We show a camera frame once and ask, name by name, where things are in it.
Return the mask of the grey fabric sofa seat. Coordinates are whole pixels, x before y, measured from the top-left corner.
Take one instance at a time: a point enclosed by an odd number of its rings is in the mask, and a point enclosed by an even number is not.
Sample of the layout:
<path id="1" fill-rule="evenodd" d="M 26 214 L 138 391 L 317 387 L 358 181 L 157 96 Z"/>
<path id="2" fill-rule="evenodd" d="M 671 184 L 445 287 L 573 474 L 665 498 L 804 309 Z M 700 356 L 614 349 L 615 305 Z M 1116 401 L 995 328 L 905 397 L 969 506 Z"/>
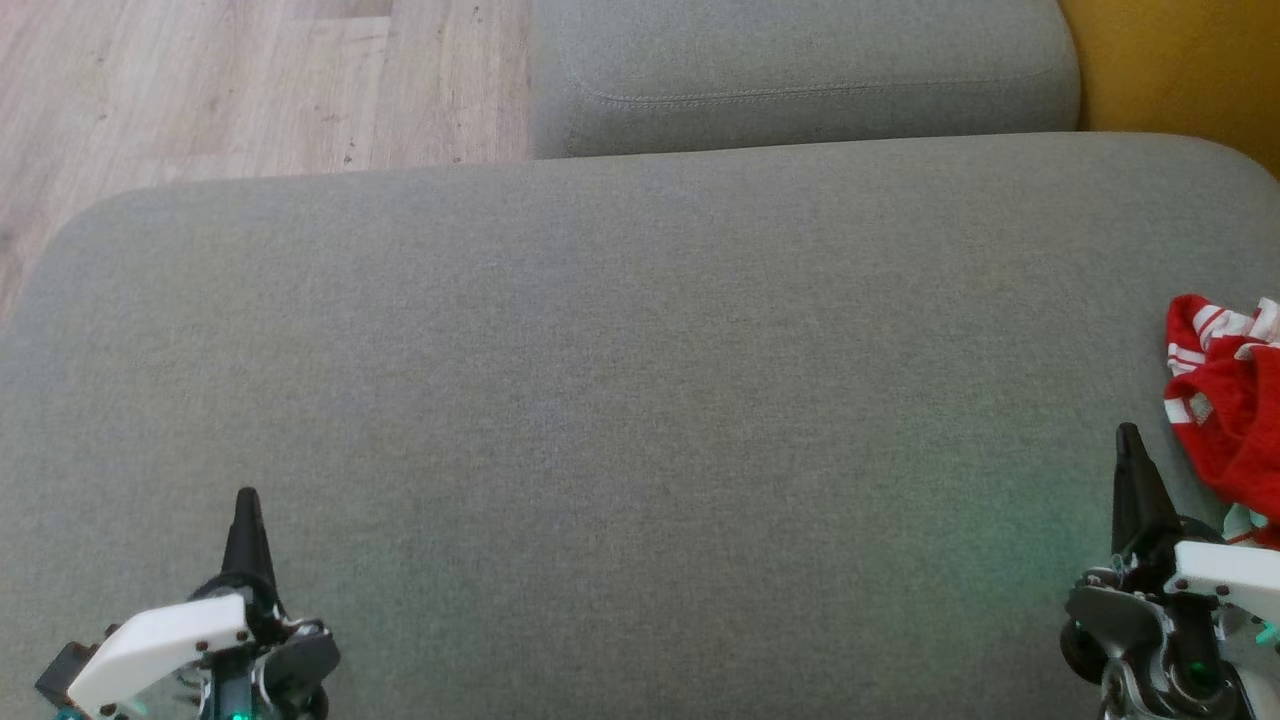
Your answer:
<path id="1" fill-rule="evenodd" d="M 172 184 L 0 332 L 0 720 L 262 498 L 334 720 L 1092 720 L 1059 652 L 1164 320 L 1280 300 L 1280 182 L 1007 135 Z"/>

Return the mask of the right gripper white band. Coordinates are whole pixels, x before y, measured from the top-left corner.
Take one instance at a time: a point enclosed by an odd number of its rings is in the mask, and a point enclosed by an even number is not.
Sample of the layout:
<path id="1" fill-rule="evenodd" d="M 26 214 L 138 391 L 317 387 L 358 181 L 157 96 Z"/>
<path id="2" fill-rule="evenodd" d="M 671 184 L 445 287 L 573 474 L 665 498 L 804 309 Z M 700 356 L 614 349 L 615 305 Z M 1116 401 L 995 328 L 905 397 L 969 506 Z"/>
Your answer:
<path id="1" fill-rule="evenodd" d="M 1280 670 L 1229 653 L 1231 633 L 1254 628 L 1280 655 L 1280 552 L 1174 548 L 1181 519 L 1135 424 L 1117 427 L 1115 451 L 1112 553 L 1126 561 L 1078 580 L 1062 628 L 1068 666 L 1100 689 L 1096 719 L 1280 720 Z"/>

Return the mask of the red white-striped shorts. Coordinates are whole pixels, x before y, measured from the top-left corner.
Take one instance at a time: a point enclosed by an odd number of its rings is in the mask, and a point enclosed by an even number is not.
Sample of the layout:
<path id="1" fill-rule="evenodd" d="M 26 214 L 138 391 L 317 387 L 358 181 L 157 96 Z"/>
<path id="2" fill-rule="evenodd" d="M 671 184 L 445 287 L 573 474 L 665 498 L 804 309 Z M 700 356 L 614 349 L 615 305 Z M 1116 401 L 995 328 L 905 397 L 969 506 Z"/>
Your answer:
<path id="1" fill-rule="evenodd" d="M 1201 370 L 1201 478 L 1225 502 L 1266 520 L 1257 542 L 1280 550 L 1280 347 L 1243 345 Z"/>

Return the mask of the grey fabric sofa cushion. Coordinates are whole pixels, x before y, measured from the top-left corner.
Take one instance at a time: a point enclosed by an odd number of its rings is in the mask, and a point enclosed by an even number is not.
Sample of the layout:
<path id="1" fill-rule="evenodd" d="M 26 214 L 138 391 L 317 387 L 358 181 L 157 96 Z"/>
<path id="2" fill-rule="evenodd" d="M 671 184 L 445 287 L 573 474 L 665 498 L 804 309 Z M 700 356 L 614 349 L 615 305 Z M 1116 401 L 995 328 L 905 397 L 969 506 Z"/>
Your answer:
<path id="1" fill-rule="evenodd" d="M 1059 0 L 532 0 L 536 158 L 1076 128 Z"/>

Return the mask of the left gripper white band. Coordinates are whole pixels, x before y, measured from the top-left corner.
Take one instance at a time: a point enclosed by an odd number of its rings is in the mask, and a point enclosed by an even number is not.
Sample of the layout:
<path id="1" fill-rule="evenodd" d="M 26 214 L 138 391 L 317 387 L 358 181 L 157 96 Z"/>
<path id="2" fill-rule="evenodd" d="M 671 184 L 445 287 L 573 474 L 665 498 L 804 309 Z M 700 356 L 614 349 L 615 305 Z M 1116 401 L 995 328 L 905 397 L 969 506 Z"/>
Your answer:
<path id="1" fill-rule="evenodd" d="M 76 661 L 76 720 L 143 720 L 141 696 L 165 680 L 189 692 L 195 720 L 326 720 L 324 683 L 340 651 L 323 621 L 293 620 L 279 605 L 255 488 L 236 495 L 221 574 L 247 585 L 140 612 Z"/>

